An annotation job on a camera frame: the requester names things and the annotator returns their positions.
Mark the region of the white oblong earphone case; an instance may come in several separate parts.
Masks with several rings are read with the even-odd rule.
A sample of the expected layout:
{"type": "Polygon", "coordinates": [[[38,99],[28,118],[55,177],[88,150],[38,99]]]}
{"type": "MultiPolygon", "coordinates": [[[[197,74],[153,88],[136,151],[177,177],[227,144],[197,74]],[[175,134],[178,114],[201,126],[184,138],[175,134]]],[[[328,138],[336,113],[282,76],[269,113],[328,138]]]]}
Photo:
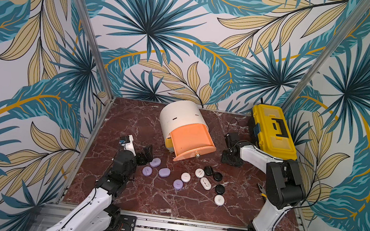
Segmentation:
{"type": "Polygon", "coordinates": [[[200,183],[202,185],[202,187],[206,190],[206,191],[210,191],[211,188],[212,188],[212,185],[211,183],[209,182],[209,180],[206,178],[206,177],[202,177],[200,179],[200,183]]]}

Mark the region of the orange top drawer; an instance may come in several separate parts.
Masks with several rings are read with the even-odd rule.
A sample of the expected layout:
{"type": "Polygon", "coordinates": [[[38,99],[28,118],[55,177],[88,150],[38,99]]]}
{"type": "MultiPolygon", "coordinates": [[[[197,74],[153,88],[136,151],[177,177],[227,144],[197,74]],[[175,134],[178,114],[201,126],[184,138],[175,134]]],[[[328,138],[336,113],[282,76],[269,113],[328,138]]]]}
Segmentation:
{"type": "Polygon", "coordinates": [[[174,162],[200,157],[216,151],[208,127],[202,123],[179,127],[170,133],[174,162]]]}

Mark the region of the white cylindrical drawer cabinet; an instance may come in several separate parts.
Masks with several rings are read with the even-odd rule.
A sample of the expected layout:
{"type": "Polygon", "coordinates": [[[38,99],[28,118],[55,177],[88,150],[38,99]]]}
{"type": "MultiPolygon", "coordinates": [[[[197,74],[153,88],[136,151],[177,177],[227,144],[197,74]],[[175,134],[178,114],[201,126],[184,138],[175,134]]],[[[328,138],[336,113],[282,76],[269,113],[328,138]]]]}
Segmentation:
{"type": "Polygon", "coordinates": [[[194,124],[204,125],[208,129],[197,104],[190,100],[176,101],[166,105],[161,110],[159,120],[164,140],[170,138],[172,141],[172,149],[169,147],[168,149],[175,154],[177,154],[175,151],[176,142],[171,137],[171,132],[180,127],[194,124]]]}

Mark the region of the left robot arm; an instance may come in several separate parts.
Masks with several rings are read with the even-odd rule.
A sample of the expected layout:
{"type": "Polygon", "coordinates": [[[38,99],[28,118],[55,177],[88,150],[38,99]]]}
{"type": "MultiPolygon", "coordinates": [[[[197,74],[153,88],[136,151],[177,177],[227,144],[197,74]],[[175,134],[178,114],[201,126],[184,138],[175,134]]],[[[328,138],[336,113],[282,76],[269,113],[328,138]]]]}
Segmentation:
{"type": "Polygon", "coordinates": [[[132,136],[120,138],[112,164],[99,178],[91,193],[67,216],[45,231],[105,231],[116,228],[120,208],[114,204],[139,166],[153,160],[153,146],[136,152],[132,136]]]}

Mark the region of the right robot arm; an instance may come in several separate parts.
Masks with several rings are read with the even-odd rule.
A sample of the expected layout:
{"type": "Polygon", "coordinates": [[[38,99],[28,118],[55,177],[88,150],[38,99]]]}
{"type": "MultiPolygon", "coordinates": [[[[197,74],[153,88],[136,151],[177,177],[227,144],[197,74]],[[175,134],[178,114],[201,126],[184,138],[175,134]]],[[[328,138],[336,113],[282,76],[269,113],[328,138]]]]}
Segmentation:
{"type": "Polygon", "coordinates": [[[299,163],[263,152],[253,143],[240,140],[236,133],[227,133],[224,138],[227,149],[222,153],[223,163],[235,167],[250,163],[266,174],[266,202],[248,231],[274,231],[285,214],[306,199],[299,163]]]}

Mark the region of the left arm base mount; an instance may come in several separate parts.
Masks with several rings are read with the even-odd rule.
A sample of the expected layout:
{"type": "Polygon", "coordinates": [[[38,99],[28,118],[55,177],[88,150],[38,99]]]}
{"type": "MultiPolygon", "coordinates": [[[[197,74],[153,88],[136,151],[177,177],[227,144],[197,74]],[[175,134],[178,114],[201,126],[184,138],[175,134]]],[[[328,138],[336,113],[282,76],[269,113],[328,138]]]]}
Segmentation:
{"type": "Polygon", "coordinates": [[[134,231],[137,217],[132,215],[119,215],[111,218],[108,228],[104,231],[134,231]]]}

